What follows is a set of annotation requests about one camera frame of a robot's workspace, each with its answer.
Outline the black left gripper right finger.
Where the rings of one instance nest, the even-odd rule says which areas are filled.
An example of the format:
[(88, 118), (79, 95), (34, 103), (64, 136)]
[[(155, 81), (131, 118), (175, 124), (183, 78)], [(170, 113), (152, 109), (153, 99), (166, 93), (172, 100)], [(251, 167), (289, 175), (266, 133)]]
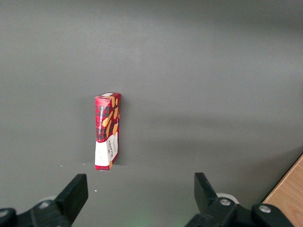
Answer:
[(226, 196), (217, 196), (204, 173), (195, 173), (194, 196), (199, 213), (187, 227), (292, 227), (276, 206), (254, 204), (250, 210)]

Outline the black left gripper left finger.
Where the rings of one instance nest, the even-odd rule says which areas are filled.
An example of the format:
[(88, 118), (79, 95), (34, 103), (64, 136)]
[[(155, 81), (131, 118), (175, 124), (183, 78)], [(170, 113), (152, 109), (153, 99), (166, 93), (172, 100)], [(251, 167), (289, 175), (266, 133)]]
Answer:
[(43, 200), (17, 214), (13, 208), (0, 209), (2, 227), (71, 227), (88, 199), (86, 174), (77, 174), (53, 200)]

